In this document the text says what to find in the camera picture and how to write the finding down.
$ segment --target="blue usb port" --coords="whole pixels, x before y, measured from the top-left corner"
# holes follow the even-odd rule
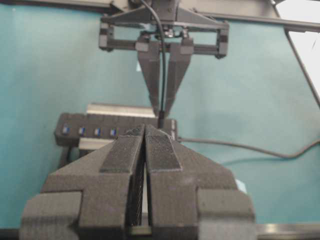
[[[110,136],[115,137],[116,134],[117,134],[117,130],[114,129],[114,128],[112,128],[112,129],[110,130]]]
[[[63,135],[68,135],[69,132],[70,132],[70,128],[68,127],[67,124],[64,124],[64,125],[63,125],[63,128],[62,128],[62,134],[63,134]]]
[[[85,135],[85,131],[86,131],[85,127],[80,127],[78,133],[80,136],[83,136],[83,135]]]
[[[101,135],[101,129],[100,129],[100,128],[96,128],[96,129],[94,130],[94,135],[95,135],[96,137],[100,137],[100,135]]]

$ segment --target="cable cord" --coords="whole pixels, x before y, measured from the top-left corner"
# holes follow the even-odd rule
[[[271,155],[271,156],[281,158],[281,159],[296,159],[297,157],[300,157],[301,155],[303,155],[304,153],[309,151],[314,146],[320,144],[320,139],[315,140],[314,142],[304,146],[300,151],[292,153],[292,154],[283,154],[283,153],[278,153],[278,152],[266,150],[266,149],[263,149],[260,147],[255,147],[255,146],[250,146],[250,145],[245,145],[245,144],[240,144],[240,143],[235,143],[235,142],[229,142],[229,141],[220,141],[220,140],[215,140],[215,139],[179,137],[178,142],[224,145],[224,146],[230,146],[230,147],[235,147],[235,148],[247,149],[250,151]]]
[[[166,87],[166,51],[165,51],[165,33],[164,29],[162,27],[160,18],[158,17],[158,14],[155,12],[155,10],[149,6],[145,0],[140,0],[141,3],[145,6],[146,9],[149,10],[149,12],[154,17],[158,31],[160,33],[160,41],[161,41],[161,53],[162,53],[162,90],[161,90],[161,102],[160,102],[160,111],[159,111],[159,117],[158,117],[158,128],[163,128],[164,125],[164,118],[165,118],[165,87]]]

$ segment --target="teal tabletop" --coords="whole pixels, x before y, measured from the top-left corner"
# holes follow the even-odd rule
[[[54,129],[87,104],[149,106],[137,53],[98,48],[100,15],[0,5],[0,228],[18,227],[24,205],[57,169]],[[116,29],[120,39],[138,32]],[[195,42],[215,36],[195,34]],[[194,55],[171,118],[182,137],[293,153],[320,138],[320,111],[279,25],[230,22],[227,57]],[[245,183],[258,223],[320,221],[320,147],[284,160],[199,143],[187,147]]]

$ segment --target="metal rod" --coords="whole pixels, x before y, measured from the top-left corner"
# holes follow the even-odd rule
[[[302,59],[300,58],[300,56],[299,56],[299,54],[298,54],[298,51],[297,51],[297,49],[296,49],[296,47],[295,47],[295,45],[294,45],[294,43],[293,43],[293,41],[292,41],[292,38],[291,38],[291,36],[290,36],[290,34],[289,34],[289,31],[288,31],[288,30],[284,30],[284,31],[285,31],[286,37],[288,38],[288,41],[289,41],[289,43],[290,43],[290,46],[291,46],[291,48],[292,48],[292,50],[293,50],[293,52],[294,52],[294,55],[295,55],[296,59],[297,59],[298,62],[299,62],[299,65],[300,65],[300,67],[301,67],[301,69],[302,69],[302,72],[303,72],[303,74],[304,74],[304,76],[305,76],[305,79],[306,79],[306,81],[307,81],[307,83],[308,83],[308,85],[309,85],[309,87],[310,87],[310,90],[311,90],[311,92],[312,92],[312,95],[313,95],[313,97],[314,97],[314,100],[316,101],[318,107],[320,108],[320,98],[319,98],[319,95],[318,95],[318,93],[317,93],[317,90],[316,90],[316,88],[315,88],[315,86],[314,86],[314,84],[313,84],[313,82],[312,82],[312,80],[311,80],[311,78],[310,78],[310,76],[309,76],[309,74],[308,74],[308,72],[307,72],[307,69],[306,69],[304,63],[302,62]]]
[[[119,12],[115,7],[112,7],[109,3],[94,4],[84,0],[0,0],[0,4],[8,5],[38,5],[45,7],[62,7],[66,8],[68,5],[72,9],[78,9],[82,11],[97,12],[115,14]],[[214,17],[223,20],[235,20],[235,21],[248,21],[256,23],[267,23],[284,25],[287,30],[291,31],[309,31],[309,32],[320,32],[320,23],[307,22],[307,21],[294,21],[286,20],[282,18],[270,18],[270,17],[259,17],[259,16],[246,16],[246,15],[231,15],[231,14],[219,14],[214,12],[202,12],[197,13],[205,15],[207,17]]]
[[[320,239],[319,223],[257,224],[259,240],[316,240]]]

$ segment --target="gripper jaw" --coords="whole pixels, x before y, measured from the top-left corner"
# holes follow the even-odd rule
[[[156,41],[150,41],[140,36],[137,44],[138,61],[141,66],[145,84],[149,91],[149,99],[154,114],[159,113],[159,76],[160,76],[160,58],[159,44]]]
[[[148,222],[156,240],[254,240],[255,214],[230,170],[151,125],[50,174],[24,209],[21,240],[125,240]]]

